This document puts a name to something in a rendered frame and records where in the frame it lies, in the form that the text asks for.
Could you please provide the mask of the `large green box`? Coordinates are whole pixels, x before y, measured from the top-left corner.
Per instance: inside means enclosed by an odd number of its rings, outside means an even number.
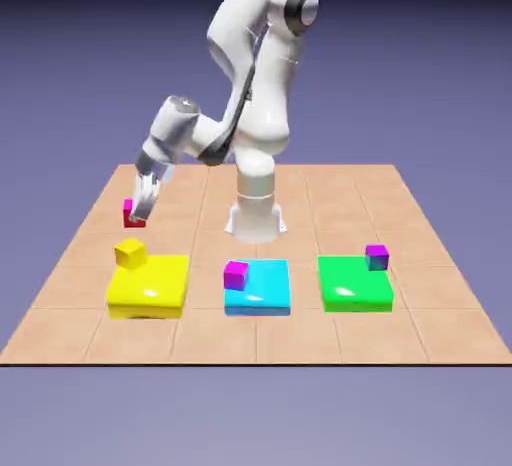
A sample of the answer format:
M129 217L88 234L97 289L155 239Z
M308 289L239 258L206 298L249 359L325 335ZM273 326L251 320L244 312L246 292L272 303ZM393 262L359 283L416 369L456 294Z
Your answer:
M394 291L386 270L372 271L364 256L319 256L325 312L391 312Z

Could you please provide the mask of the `large cyan box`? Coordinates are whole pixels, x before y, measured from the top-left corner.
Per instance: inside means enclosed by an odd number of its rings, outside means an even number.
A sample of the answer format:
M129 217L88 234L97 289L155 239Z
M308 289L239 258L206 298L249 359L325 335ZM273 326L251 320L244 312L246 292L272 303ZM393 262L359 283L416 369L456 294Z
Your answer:
M285 259L235 260L249 263L243 291L224 288L224 312L231 316L288 316L291 291Z

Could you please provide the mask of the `small magenta cube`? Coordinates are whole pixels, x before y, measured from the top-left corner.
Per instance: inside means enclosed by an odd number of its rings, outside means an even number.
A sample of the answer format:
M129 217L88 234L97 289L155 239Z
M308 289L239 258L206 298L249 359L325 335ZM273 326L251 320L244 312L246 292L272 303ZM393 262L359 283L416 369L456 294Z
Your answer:
M248 281L249 263L230 260L223 271L224 288L243 291Z

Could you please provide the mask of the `small pink cube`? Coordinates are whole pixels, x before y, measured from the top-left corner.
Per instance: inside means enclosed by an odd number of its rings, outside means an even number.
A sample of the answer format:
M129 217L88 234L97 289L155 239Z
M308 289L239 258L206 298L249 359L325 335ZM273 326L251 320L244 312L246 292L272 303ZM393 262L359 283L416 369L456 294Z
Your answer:
M132 215L133 200L127 198L123 203L123 225L125 228L144 228L146 221Z

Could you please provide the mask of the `small purple cube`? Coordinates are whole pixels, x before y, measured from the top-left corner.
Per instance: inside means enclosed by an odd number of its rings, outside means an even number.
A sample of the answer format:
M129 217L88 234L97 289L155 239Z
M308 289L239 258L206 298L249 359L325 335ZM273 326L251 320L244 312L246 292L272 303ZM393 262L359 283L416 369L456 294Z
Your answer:
M365 247L365 261L369 271L386 271L389 252L384 244L368 244Z

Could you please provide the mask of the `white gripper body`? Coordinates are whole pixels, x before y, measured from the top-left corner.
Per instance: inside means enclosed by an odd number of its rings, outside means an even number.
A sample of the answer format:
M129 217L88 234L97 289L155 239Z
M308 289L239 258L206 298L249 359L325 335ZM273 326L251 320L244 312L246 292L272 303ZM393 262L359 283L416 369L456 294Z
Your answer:
M130 220L146 221L158 199L163 172L138 172L135 176L132 210Z

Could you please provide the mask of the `small yellow cube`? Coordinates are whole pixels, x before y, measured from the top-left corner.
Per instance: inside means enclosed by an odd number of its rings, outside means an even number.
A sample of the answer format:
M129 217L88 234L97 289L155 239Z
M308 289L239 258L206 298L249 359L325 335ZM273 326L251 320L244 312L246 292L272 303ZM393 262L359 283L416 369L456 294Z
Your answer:
M127 238L114 247L118 267L134 270L147 261L146 245L136 238Z

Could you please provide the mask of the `large yellow box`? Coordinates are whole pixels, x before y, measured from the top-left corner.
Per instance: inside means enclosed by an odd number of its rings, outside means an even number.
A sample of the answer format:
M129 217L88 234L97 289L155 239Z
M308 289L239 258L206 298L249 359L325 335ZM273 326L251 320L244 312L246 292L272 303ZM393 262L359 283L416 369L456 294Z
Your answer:
M179 319L189 279L186 255L149 255L136 268L117 266L106 292L112 319Z

